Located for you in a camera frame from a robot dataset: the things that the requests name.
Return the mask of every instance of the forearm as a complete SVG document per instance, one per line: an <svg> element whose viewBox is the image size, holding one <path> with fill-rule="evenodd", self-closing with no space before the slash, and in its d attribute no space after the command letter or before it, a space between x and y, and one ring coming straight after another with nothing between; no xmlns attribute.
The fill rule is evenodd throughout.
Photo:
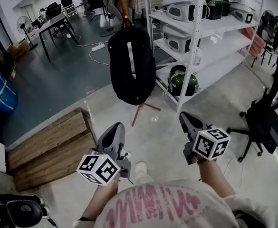
<svg viewBox="0 0 278 228"><path fill-rule="evenodd" d="M235 194L215 161L201 163L199 169L201 180L210 185L221 198Z"/></svg>
<svg viewBox="0 0 278 228"><path fill-rule="evenodd" d="M95 221L107 202L118 193L118 182L112 181L108 186L98 186L82 217Z"/></svg>

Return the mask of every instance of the wooden crate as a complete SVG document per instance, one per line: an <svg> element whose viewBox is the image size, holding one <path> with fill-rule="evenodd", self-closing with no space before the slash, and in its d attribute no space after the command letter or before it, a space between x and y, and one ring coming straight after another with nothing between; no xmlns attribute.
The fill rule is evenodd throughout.
<svg viewBox="0 0 278 228"><path fill-rule="evenodd" d="M55 121L8 154L17 191L36 188L76 172L96 142L88 112L78 108Z"/></svg>

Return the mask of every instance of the epoxy floor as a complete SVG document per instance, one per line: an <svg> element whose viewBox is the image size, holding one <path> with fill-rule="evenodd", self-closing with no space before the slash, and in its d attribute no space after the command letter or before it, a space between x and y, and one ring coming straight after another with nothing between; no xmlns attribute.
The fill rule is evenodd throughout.
<svg viewBox="0 0 278 228"><path fill-rule="evenodd" d="M263 84L241 64L185 103L182 110L223 129L245 128L246 123L239 112L247 110L251 101L261 97L263 90ZM116 122L125 125L125 148L132 153L130 161L133 167L138 161L145 161L148 173L156 181L198 180L197 165L188 166L183 156L187 137L181 129L174 104L162 95L158 86L155 86L147 103L161 108L161 111L144 107L136 125L131 127L136 106L119 100L112 86L108 85L55 115L53 121L76 107L88 108L97 136ZM246 136L232 133L229 148L224 156L218 158L218 164L239 195L272 207L278 227L278 149L273 155L265 151L258 157L253 146L243 163L238 163L235 158L243 154L247 141ZM130 186L128 180L122 180L119 189ZM81 217L95 188L80 174L74 173L33 192L45 199L51 217L60 228L70 228L72 222ZM42 222L38 227L50 228L51 225Z"/></svg>
<svg viewBox="0 0 278 228"><path fill-rule="evenodd" d="M72 17L71 24L80 45L106 42L112 32L104 16L84 16L82 7L77 8L79 17ZM119 28L119 22L111 20L111 26ZM55 38L52 43L48 32L43 33L45 45L51 59L48 62L39 38L35 50L27 53L16 67L13 84L19 95L19 104L6 121L3 129L3 140L6 147L31 129L65 109L88 94L111 83L110 68L107 65L92 61L89 56L91 48L79 47L67 34ZM168 57L158 49L155 51L158 61ZM94 60L110 64L107 44L105 48L91 53Z"/></svg>

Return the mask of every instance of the hanging black bag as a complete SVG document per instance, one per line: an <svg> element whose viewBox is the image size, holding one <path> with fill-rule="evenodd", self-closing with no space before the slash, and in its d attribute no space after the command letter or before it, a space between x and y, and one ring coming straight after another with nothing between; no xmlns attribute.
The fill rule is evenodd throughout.
<svg viewBox="0 0 278 228"><path fill-rule="evenodd" d="M148 33L133 26L122 28L110 38L108 51L111 82L118 98L131 105L144 103L156 78Z"/></svg>

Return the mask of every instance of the standing fan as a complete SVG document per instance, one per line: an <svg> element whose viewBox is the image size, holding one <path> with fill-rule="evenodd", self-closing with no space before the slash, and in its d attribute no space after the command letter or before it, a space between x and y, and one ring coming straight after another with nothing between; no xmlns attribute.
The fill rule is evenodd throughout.
<svg viewBox="0 0 278 228"><path fill-rule="evenodd" d="M34 49L37 44L33 44L30 40L28 33L32 31L31 21L27 16L21 16L19 20L17 20L17 29L19 30L20 34L26 35L29 40L30 50Z"/></svg>

